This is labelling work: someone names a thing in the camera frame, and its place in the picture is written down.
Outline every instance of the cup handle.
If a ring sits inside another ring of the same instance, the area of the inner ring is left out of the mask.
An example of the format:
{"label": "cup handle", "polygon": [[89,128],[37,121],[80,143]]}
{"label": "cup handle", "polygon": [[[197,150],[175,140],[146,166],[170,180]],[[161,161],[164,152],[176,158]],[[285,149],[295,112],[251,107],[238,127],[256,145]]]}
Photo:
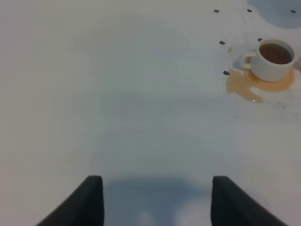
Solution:
{"label": "cup handle", "polygon": [[246,58],[247,57],[256,57],[256,52],[255,51],[247,52],[247,53],[241,55],[240,58],[239,58],[240,66],[242,66],[245,69],[251,69],[251,64],[246,63]]}

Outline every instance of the coffee cup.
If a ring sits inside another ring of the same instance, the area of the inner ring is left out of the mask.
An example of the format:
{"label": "coffee cup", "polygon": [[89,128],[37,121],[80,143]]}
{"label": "coffee cup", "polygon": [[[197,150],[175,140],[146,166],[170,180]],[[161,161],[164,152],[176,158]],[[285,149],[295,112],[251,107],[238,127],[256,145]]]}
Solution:
{"label": "coffee cup", "polygon": [[240,65],[259,79],[267,82],[282,80],[292,69],[297,56],[287,42],[277,39],[266,39],[259,42],[255,51],[243,54]]}

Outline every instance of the white surface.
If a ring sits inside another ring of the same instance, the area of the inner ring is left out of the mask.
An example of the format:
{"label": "white surface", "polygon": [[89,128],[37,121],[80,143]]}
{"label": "white surface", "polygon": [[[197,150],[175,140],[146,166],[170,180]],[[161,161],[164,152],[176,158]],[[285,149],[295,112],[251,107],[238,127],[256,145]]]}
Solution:
{"label": "white surface", "polygon": [[258,38],[299,46],[300,15],[297,0],[1,1],[0,224],[38,223],[99,174],[107,226],[208,226],[213,175],[300,225],[300,73],[255,90],[263,104],[222,73]]}

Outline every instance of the white cup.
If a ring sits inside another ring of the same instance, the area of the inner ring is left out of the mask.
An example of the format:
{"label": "white cup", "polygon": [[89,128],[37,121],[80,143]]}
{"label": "white cup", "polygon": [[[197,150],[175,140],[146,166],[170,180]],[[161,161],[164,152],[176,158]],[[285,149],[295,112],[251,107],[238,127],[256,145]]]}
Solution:
{"label": "white cup", "polygon": [[[291,62],[285,65],[278,65],[266,60],[259,51],[260,46],[265,44],[277,44],[287,49],[292,58]],[[247,57],[251,58],[250,63],[246,63]],[[294,49],[285,41],[266,39],[259,42],[256,47],[256,51],[243,54],[240,57],[239,62],[243,68],[250,69],[257,78],[263,81],[275,82],[282,80],[289,73],[296,61],[296,58],[297,56]]]}

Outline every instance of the coffee stain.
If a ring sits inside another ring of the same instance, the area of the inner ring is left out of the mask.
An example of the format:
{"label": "coffee stain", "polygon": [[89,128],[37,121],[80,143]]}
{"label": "coffee stain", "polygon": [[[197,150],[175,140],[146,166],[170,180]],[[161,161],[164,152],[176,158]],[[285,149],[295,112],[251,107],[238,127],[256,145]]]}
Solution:
{"label": "coffee stain", "polygon": [[262,103],[263,99],[253,93],[250,88],[253,86],[249,80],[239,71],[234,69],[229,70],[230,76],[226,82],[227,93],[236,93],[245,100]]}

